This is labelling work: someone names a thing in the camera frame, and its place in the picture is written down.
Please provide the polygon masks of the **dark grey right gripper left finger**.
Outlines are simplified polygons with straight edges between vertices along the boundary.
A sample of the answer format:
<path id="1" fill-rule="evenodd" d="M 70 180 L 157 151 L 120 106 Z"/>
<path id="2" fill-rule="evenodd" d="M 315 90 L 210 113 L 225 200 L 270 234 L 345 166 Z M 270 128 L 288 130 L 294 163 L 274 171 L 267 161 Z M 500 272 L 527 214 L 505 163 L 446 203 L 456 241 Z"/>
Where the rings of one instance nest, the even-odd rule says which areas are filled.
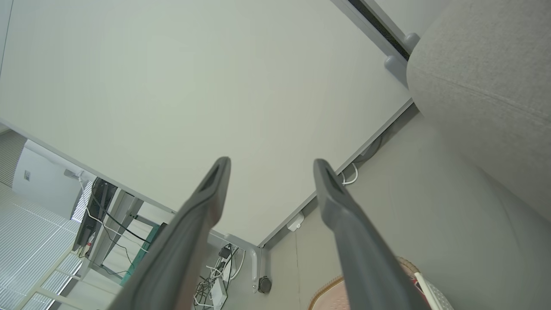
<path id="1" fill-rule="evenodd" d="M 144 255 L 114 298 L 111 310 L 189 310 L 208 234 L 220 220 L 231 173 L 218 158 Z"/>

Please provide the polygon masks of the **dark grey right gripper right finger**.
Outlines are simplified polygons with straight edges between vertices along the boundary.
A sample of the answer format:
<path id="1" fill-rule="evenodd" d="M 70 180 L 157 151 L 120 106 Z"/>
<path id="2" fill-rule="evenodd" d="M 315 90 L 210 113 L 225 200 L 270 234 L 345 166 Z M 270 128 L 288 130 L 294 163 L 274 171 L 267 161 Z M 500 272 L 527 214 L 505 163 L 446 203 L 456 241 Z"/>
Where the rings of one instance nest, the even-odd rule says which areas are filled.
<path id="1" fill-rule="evenodd" d="M 315 159 L 313 174 L 322 220 L 336 240 L 350 308 L 428 310 L 419 289 L 329 163 Z"/>

